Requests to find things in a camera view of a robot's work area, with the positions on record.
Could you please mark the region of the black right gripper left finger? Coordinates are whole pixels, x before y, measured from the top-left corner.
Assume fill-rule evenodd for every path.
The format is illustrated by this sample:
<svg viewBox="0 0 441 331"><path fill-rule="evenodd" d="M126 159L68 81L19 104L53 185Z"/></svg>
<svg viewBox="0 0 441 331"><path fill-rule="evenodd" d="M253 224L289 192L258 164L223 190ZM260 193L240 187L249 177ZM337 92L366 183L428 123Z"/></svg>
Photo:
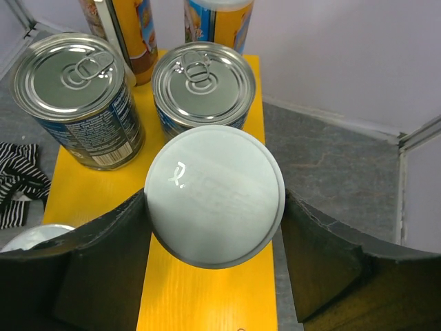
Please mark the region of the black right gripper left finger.
<svg viewBox="0 0 441 331"><path fill-rule="evenodd" d="M145 197L1 254L2 330L135 330L152 228Z"/></svg>

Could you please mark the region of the wide yellow label can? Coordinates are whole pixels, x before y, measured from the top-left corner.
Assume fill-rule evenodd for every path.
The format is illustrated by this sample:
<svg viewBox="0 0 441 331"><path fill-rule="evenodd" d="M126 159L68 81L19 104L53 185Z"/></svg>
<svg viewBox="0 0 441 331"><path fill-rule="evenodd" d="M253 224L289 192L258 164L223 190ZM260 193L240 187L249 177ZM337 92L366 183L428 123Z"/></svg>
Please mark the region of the wide yellow label can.
<svg viewBox="0 0 441 331"><path fill-rule="evenodd" d="M34 246L59 237L70 231L73 231L74 227L61 224L45 224L38 225L11 239L2 249L1 252L9 252L13 250L29 250Z"/></svg>

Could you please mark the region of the yellow cabinet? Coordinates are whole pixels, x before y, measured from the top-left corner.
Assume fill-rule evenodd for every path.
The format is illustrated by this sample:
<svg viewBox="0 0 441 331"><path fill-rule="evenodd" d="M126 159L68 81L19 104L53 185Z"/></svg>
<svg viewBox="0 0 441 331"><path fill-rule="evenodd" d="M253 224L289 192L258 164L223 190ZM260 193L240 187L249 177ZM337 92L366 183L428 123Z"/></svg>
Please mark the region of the yellow cabinet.
<svg viewBox="0 0 441 331"><path fill-rule="evenodd" d="M165 140L158 97L135 87L145 128L139 154L117 170L59 152L46 223L80 226L141 196L149 254L139 330L275 330L271 238L284 183L265 147L259 83L241 129L203 125Z"/></svg>

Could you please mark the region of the tall porridge can with spoon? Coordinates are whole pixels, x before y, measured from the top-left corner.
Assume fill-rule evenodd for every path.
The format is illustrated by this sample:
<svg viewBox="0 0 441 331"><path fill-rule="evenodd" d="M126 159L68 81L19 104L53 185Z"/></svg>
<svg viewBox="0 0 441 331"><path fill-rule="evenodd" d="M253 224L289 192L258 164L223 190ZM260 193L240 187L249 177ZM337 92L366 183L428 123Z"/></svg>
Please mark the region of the tall porridge can with spoon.
<svg viewBox="0 0 441 331"><path fill-rule="evenodd" d="M79 2L92 34L113 45L138 86L150 82L158 60L152 7L142 1Z"/></svg>

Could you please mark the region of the clear jar orange contents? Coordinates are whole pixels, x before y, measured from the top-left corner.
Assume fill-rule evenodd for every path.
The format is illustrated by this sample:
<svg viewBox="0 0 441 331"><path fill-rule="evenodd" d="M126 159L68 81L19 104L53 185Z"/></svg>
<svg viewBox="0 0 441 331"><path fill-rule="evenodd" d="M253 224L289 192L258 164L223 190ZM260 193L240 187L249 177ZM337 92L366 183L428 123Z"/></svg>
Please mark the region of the clear jar orange contents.
<svg viewBox="0 0 441 331"><path fill-rule="evenodd" d="M193 128L155 156L144 196L154 234L174 257L205 269L240 265L272 240L285 183L271 152L228 126Z"/></svg>

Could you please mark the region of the blue yellow tin can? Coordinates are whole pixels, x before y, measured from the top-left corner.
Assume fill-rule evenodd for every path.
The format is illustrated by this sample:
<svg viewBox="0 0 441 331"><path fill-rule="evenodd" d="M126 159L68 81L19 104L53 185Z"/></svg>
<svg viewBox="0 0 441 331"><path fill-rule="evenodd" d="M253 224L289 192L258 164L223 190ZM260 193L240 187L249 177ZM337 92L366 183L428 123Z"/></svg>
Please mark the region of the blue yellow tin can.
<svg viewBox="0 0 441 331"><path fill-rule="evenodd" d="M166 140L206 125L241 129L256 96L251 66L237 51L196 41L166 52L151 80Z"/></svg>

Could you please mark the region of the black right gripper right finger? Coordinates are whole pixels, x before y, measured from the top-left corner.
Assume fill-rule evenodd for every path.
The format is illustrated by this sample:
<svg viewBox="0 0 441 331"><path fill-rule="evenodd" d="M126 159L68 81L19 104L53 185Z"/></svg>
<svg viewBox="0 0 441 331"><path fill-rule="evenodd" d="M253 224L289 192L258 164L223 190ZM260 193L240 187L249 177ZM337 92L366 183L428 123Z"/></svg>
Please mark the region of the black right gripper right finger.
<svg viewBox="0 0 441 331"><path fill-rule="evenodd" d="M383 241L287 192L281 222L306 330L439 330L440 255Z"/></svg>

